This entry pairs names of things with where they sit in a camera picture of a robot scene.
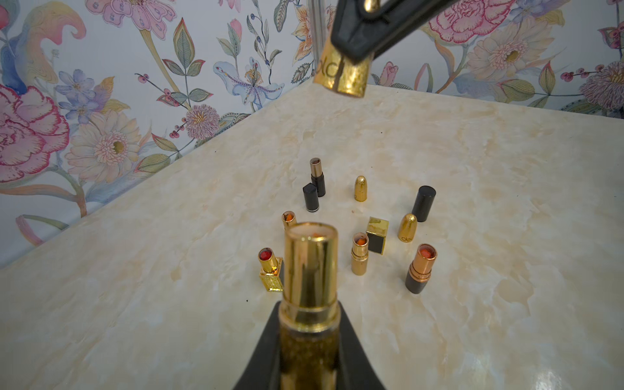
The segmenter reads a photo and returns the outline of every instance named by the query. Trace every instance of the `pink flower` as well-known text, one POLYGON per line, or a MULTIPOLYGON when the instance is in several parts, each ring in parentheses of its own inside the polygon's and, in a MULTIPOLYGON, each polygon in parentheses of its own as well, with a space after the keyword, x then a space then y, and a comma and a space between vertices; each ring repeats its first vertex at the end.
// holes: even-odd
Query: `pink flower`
MULTIPOLYGON (((219 5, 223 5, 223 0, 219 0, 219 5)), ((230 9, 236 6, 236 10, 240 12, 240 0, 228 0, 228 5, 230 6, 230 9)))
POLYGON ((219 114, 217 110, 209 105, 194 105, 193 109, 187 112, 188 136, 204 140, 212 138, 219 130, 219 114))
POLYGON ((243 26, 241 26, 240 22, 236 19, 232 19, 230 26, 236 31, 236 35, 238 35, 238 40, 240 41, 243 37, 243 26))
POLYGON ((589 103, 615 110, 624 105, 624 62, 615 61, 590 76, 580 92, 589 103))
POLYGON ((399 66, 396 66, 392 62, 388 61, 384 67, 384 71, 381 73, 381 77, 379 78, 379 85, 383 85, 385 87, 392 85, 394 83, 394 78, 396 77, 396 72, 398 71, 399 66))
POLYGON ((429 21, 429 27, 447 42, 464 43, 488 35, 507 17, 515 0, 459 0, 429 21))
POLYGON ((102 14, 106 23, 117 27, 124 16, 130 17, 139 30, 153 31, 163 41, 167 32, 163 19, 175 18, 173 8, 158 0, 85 0, 85 5, 92 14, 102 14))
POLYGON ((50 154, 65 149, 69 126, 49 97, 35 87, 22 96, 0 85, 0 182, 41 172, 50 154))

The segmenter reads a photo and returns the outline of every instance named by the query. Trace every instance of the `yellow flower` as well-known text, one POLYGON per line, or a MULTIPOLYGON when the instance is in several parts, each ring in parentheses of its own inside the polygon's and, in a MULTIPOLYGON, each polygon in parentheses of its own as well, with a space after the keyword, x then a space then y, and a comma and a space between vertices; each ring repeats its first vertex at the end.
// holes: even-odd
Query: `yellow flower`
POLYGON ((310 31, 308 7, 295 7, 295 11, 297 13, 297 19, 299 19, 299 26, 297 26, 293 35, 296 36, 301 43, 299 43, 295 58, 293 58, 293 65, 312 52, 312 33, 310 31))

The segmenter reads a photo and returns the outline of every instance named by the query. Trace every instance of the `lipstick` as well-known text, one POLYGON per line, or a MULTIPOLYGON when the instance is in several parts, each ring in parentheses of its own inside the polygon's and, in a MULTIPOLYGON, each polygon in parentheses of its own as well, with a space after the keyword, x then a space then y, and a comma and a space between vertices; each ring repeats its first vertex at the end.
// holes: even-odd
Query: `lipstick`
POLYGON ((352 243, 351 271, 355 275, 362 276, 366 273, 368 265, 368 236, 364 233, 356 233, 352 243))
POLYGON ((412 242, 417 226, 416 216, 414 214, 406 214, 399 225, 399 239, 403 242, 412 242))
POLYGON ((316 187, 316 193, 320 198, 325 195, 325 176, 323 175, 320 158, 315 157, 310 160, 310 170, 312 171, 312 184, 316 187))
POLYGON ((282 390, 335 389, 340 324, 338 231, 315 222, 285 231, 280 303, 282 390))
POLYGON ((412 294, 419 294, 431 278, 431 268, 437 258, 436 249, 429 244, 420 244, 416 257, 409 265, 405 277, 405 287, 412 294))
POLYGON ((366 184, 366 177, 358 176, 355 179, 355 190, 354 197, 358 202, 363 202, 366 200, 368 194, 368 184, 366 184))
POLYGON ((289 228, 297 224, 297 218, 294 212, 285 212, 281 215, 281 222, 284 224, 284 229, 289 228))
POLYGON ((275 253, 273 253, 271 248, 263 248, 258 252, 258 261, 262 266, 260 270, 260 280, 264 284, 266 290, 272 293, 282 291, 282 258, 275 257, 275 253))

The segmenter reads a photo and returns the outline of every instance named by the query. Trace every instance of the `square gold lipstick case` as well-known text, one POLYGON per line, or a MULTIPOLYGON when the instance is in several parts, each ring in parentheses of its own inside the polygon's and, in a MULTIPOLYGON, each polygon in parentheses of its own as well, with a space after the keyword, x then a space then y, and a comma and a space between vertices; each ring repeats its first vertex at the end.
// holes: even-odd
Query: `square gold lipstick case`
POLYGON ((388 234, 389 222, 379 218, 371 217, 368 220, 366 235, 368 236, 368 250, 380 255, 384 254, 386 247, 386 235, 388 234))

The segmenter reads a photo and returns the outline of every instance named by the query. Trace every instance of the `floral wallpaper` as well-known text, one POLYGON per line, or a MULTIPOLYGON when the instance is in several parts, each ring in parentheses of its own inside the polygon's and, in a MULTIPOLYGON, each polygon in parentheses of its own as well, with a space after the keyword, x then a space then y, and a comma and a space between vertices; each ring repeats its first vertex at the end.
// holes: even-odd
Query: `floral wallpaper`
POLYGON ((624 119, 623 0, 459 0, 370 83, 624 119))
POLYGON ((301 0, 0 0, 0 32, 0 267, 313 71, 301 0))

